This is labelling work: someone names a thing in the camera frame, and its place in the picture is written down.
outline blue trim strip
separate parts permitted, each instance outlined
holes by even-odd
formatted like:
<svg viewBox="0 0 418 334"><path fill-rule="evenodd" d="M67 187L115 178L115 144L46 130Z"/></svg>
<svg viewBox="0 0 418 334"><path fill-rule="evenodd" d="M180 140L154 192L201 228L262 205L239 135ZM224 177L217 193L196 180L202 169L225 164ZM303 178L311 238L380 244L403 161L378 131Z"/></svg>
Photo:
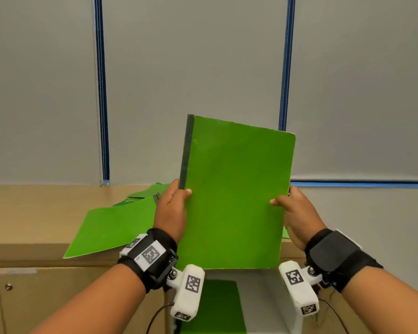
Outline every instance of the blue trim strip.
<svg viewBox="0 0 418 334"><path fill-rule="evenodd" d="M282 72L282 93L280 95L279 130L287 129L288 94L290 87L292 37L294 31L295 0L288 0L287 26L285 31L284 69Z"/></svg>
<svg viewBox="0 0 418 334"><path fill-rule="evenodd" d="M108 147L107 90L105 78L104 29L102 0L95 0L96 57L98 65L99 120L101 128L102 184L110 184L110 151Z"/></svg>
<svg viewBox="0 0 418 334"><path fill-rule="evenodd" d="M321 186L321 187L399 187L418 189L418 182L402 182L402 181L360 181L360 180L295 180L291 184L296 186Z"/></svg>

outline wire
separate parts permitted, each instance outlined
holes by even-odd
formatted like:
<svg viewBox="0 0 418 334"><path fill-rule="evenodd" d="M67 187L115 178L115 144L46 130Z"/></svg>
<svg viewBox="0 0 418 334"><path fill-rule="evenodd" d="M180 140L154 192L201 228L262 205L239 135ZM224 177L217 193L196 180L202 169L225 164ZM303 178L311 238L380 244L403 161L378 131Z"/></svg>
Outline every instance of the wire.
<svg viewBox="0 0 418 334"><path fill-rule="evenodd" d="M153 315L153 317L152 317L152 320L150 320L150 323L149 323L149 326L147 327L147 331L146 331L146 334L149 334L149 331L150 331L150 327L152 326L152 323L153 323L153 321L155 320L155 318L156 318L156 316L164 309L164 308L166 308L166 307L168 307L168 306L173 306L175 303L174 302L169 302L168 304L165 304L165 305L162 305L161 307L160 307L160 309L158 309L157 311L156 311L156 313Z"/></svg>
<svg viewBox="0 0 418 334"><path fill-rule="evenodd" d="M328 301L326 301L325 299L319 298L319 301L323 301L326 302L328 304L328 306L331 307L331 309L333 310L333 312L336 314L337 318L339 319L342 327L344 327L344 330L346 331L347 334L350 334L350 332L347 329L347 326L345 325L345 323L343 322L343 320L340 318L339 314L337 313L337 311L334 309L333 305L330 304Z"/></svg>

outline wooden countertop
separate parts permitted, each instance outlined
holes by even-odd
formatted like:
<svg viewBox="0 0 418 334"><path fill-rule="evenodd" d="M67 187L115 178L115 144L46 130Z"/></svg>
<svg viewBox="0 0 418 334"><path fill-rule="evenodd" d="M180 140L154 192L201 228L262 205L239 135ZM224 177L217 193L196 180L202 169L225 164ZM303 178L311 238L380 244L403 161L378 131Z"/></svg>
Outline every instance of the wooden countertop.
<svg viewBox="0 0 418 334"><path fill-rule="evenodd" d="M0 185L0 267L112 265L119 249L62 259L88 210L147 186ZM281 255L303 257L289 240Z"/></svg>

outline forearm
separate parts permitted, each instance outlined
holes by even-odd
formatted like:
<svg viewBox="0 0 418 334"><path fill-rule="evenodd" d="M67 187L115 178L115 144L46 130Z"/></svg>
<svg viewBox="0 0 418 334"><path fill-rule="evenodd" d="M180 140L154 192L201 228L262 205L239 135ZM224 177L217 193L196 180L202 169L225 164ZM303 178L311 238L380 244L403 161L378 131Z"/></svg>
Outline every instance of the forearm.
<svg viewBox="0 0 418 334"><path fill-rule="evenodd" d="M118 264L30 334L120 334L145 295L138 276Z"/></svg>
<svg viewBox="0 0 418 334"><path fill-rule="evenodd" d="M418 333L418 292L383 269L363 268L342 296L374 334Z"/></svg>

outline black wrist strap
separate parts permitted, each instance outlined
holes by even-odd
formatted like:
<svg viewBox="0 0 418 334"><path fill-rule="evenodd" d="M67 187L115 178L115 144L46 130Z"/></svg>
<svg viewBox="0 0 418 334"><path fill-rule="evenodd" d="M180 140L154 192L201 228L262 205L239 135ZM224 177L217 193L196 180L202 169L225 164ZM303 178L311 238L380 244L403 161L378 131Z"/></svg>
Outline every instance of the black wrist strap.
<svg viewBox="0 0 418 334"><path fill-rule="evenodd" d="M322 273L323 281L331 284L338 292L364 267L383 269L345 235L327 228L312 237L307 243L305 254L307 264Z"/></svg>
<svg viewBox="0 0 418 334"><path fill-rule="evenodd" d="M144 272L134 259L147 250L154 241L158 241L166 252ZM118 264L126 265L139 277L145 286L146 293L149 293L151 289L158 289L165 285L168 271L178 260L176 255L178 245L173 238L159 228L151 228L147 231L147 236L140 241L133 241L131 244L127 246L131 250L127 255L119 258Z"/></svg>

